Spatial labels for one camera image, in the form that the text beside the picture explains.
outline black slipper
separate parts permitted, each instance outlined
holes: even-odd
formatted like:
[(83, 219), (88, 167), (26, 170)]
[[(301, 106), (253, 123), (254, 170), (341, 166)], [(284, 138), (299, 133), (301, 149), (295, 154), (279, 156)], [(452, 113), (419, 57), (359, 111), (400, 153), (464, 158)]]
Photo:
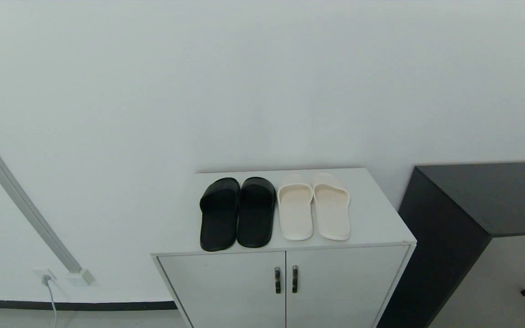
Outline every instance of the black slipper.
[(271, 240), (275, 216), (275, 187), (262, 177), (249, 177), (240, 189), (236, 240), (244, 247), (263, 247)]
[(227, 249), (236, 240), (239, 192), (238, 181), (231, 177), (215, 181), (204, 192), (200, 246), (205, 251)]

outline white slipper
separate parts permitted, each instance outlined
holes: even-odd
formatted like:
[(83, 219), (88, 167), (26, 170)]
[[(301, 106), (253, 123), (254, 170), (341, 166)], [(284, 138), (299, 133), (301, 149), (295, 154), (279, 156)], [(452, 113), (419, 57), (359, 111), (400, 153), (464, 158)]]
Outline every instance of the white slipper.
[(283, 178), (277, 192), (279, 221), (285, 239), (304, 241), (313, 235), (311, 201), (313, 189), (299, 174)]
[(350, 194), (331, 174), (313, 177), (313, 197), (319, 234), (334, 241), (350, 238)]

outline cabinet top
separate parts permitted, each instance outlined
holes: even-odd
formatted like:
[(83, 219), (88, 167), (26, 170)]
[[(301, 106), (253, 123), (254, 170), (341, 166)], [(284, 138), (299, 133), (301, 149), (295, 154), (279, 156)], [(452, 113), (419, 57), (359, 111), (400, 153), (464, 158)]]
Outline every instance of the cabinet top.
[[(271, 241), (260, 248), (246, 248), (235, 242), (229, 249), (213, 253), (200, 247), (200, 227), (202, 213), (199, 202), (206, 188), (222, 177), (234, 177), (242, 182), (252, 176), (268, 179), (279, 189), (283, 177), (300, 174), (309, 180), (321, 172), (333, 174), (350, 193), (351, 236), (347, 241), (330, 241), (317, 232), (315, 206), (312, 203), (313, 236), (306, 241), (288, 241), (281, 233), (278, 208), (275, 208), (273, 236)], [(328, 169), (328, 170), (286, 170), (260, 172), (227, 172), (216, 174), (194, 174), (177, 197), (181, 202), (176, 215), (164, 218), (169, 228), (163, 232), (163, 253), (153, 256), (247, 253), (257, 251), (294, 251), (300, 249), (325, 249), (346, 247), (367, 247), (387, 245), (412, 245), (417, 241), (381, 189), (366, 169)]]
[(492, 236), (525, 235), (525, 162), (417, 166)]

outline power cord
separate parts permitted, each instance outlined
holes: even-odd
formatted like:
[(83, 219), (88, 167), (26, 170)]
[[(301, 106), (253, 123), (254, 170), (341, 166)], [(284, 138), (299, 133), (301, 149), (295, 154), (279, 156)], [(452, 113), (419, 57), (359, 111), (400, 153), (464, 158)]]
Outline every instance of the power cord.
[(52, 300), (52, 309), (54, 309), (54, 328), (56, 328), (56, 321), (58, 319), (58, 313), (56, 312), (56, 304), (54, 304), (54, 295), (52, 295), (52, 289), (50, 288), (50, 276), (47, 274), (44, 274), (42, 276), (42, 285), (48, 287), (48, 291), (50, 292), (50, 300)]

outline wall socket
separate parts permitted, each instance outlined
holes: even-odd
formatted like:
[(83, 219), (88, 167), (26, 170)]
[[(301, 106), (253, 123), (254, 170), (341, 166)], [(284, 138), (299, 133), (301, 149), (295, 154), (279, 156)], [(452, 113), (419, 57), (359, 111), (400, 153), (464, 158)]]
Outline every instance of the wall socket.
[(50, 276), (50, 280), (52, 280), (52, 282), (56, 280), (56, 276), (48, 268), (32, 268), (32, 270), (36, 274), (36, 276), (38, 276), (40, 281), (42, 279), (42, 276), (45, 275)]

